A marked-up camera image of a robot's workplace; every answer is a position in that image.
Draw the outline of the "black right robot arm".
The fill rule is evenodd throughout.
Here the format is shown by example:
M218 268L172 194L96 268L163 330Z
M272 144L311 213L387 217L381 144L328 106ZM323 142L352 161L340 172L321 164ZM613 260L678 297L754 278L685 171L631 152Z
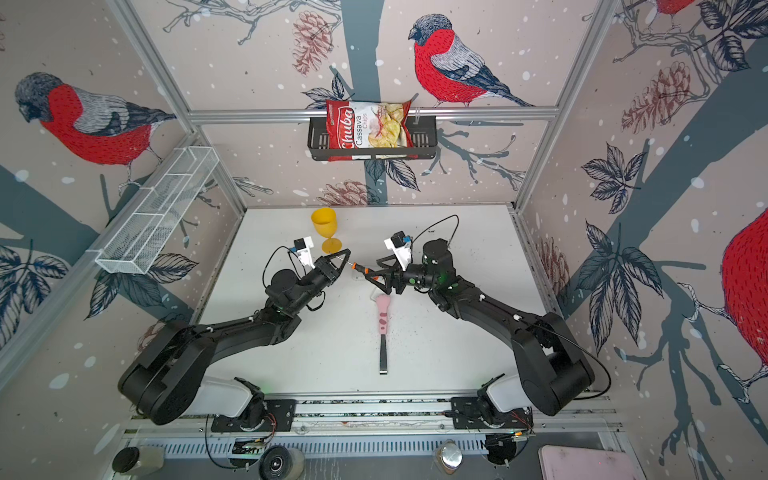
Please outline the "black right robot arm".
M426 292L440 311L481 328L513 351L516 373L502 373L477 391L475 408L487 425L501 426L530 406L554 416L593 384L587 352L562 317L524 312L486 295L457 273L447 240L427 242L421 259L406 267L395 255L377 264L377 270L353 268L385 294L400 294L408 286Z

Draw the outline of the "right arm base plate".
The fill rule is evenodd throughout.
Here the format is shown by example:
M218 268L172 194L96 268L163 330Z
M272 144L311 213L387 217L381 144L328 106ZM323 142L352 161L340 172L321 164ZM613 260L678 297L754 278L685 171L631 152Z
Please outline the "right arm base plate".
M452 397L450 409L444 415L452 419L453 428L457 430L530 430L533 427L533 412L529 407L501 412L484 397Z

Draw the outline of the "white battery cover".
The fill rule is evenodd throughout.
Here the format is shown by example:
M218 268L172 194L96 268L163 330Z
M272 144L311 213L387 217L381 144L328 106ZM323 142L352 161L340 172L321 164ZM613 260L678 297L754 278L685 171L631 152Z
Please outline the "white battery cover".
M386 293L386 292L383 292L383 291L382 291L381 289L379 289L378 287L374 287L374 288L373 288L373 291L372 291L372 292L371 292L371 294L370 294L370 299L371 299L372 301L376 301L376 300L377 300L377 299L378 299L380 296L388 296L388 293Z

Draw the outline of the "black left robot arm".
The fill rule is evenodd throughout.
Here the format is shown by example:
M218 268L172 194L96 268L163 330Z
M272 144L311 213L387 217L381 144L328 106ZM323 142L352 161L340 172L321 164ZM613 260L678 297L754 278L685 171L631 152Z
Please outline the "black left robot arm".
M264 307L249 316L211 325L165 324L122 374L119 392L157 425L176 420L193 404L211 364L287 340L301 322L299 313L338 280L350 255L342 249L322 256L302 277L278 271L265 287Z

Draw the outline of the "orange black screwdriver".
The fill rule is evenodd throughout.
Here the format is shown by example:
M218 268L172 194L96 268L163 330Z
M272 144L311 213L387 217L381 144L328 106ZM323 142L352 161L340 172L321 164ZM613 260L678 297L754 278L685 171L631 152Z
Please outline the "orange black screwdriver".
M369 269L367 267L359 265L358 263L353 263L352 267L353 267L353 269L355 271L363 273L363 274L368 274L368 272L369 272Z

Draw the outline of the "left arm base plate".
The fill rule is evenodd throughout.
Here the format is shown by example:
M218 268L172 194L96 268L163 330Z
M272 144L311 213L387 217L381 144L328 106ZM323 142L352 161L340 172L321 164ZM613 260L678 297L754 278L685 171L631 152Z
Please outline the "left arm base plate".
M288 432L292 428L297 402L290 399L252 400L236 417L215 416L214 433Z

